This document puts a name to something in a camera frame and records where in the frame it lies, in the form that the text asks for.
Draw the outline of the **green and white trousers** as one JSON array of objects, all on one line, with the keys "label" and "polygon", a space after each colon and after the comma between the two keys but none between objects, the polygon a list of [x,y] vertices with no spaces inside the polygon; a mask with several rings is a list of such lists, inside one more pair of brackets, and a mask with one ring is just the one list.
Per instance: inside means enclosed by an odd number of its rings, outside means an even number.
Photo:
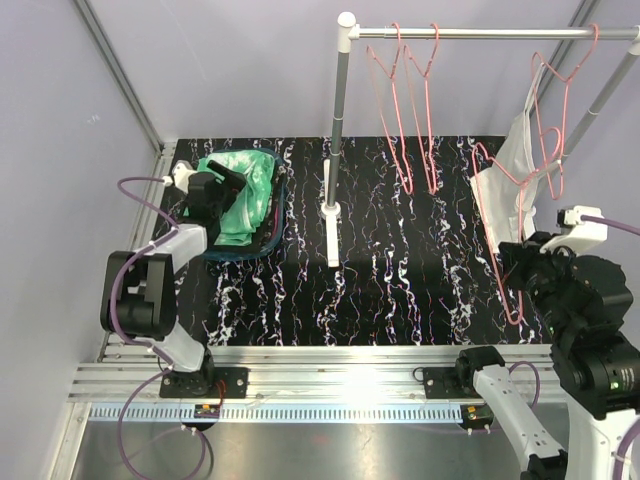
[{"label": "green and white trousers", "polygon": [[186,164],[180,220],[204,227],[207,251],[259,253],[282,231],[283,161],[265,148],[218,150]]}]

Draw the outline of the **black and white trousers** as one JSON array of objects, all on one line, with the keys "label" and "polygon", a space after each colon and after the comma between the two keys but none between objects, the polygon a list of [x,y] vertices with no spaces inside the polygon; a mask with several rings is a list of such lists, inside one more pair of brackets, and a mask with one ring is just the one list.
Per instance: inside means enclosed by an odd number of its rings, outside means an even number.
[{"label": "black and white trousers", "polygon": [[268,231],[271,226],[273,204],[277,199],[282,201],[283,235],[286,217],[286,187],[284,185],[279,185],[278,187],[273,188],[270,203],[264,219],[253,231],[247,231],[243,234],[240,234],[240,232],[236,232],[234,234],[221,232],[215,243],[208,247],[205,254],[216,261],[241,261],[261,258],[272,252],[279,245],[282,239],[281,235],[281,239],[276,245],[269,243],[270,234]]}]

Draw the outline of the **pink trousers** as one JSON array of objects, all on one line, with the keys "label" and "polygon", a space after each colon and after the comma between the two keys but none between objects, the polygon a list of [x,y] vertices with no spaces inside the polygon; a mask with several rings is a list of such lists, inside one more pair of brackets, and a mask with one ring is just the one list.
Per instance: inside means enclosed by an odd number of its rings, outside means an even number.
[{"label": "pink trousers", "polygon": [[277,199],[273,204],[271,226],[269,227],[269,231],[268,231],[268,233],[270,234],[269,236],[270,244],[276,245],[281,239],[282,225],[283,225],[282,201],[280,199]]}]

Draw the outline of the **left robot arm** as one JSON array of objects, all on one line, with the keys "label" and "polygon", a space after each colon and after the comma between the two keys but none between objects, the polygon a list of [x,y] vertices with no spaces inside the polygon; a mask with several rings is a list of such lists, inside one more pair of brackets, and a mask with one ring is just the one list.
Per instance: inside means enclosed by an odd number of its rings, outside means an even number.
[{"label": "left robot arm", "polygon": [[109,255],[101,326],[159,360],[161,397],[243,399],[248,368],[216,365],[209,348],[180,324],[175,277],[214,245],[223,214],[247,181],[218,163],[197,171],[179,162],[158,182],[185,194],[189,214],[184,221],[170,219],[169,231],[145,246]]}]

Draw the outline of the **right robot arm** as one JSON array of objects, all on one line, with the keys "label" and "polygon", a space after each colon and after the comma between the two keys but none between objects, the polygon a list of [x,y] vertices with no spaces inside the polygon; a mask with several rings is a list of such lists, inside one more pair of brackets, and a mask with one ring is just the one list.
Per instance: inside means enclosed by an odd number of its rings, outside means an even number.
[{"label": "right robot arm", "polygon": [[496,347],[460,352],[456,389],[489,406],[523,479],[636,478],[631,450],[639,438],[639,350],[621,331],[633,303],[621,266],[547,232],[503,242],[499,251],[507,285],[529,295],[550,334],[553,369],[567,395],[568,447],[516,391]]}]

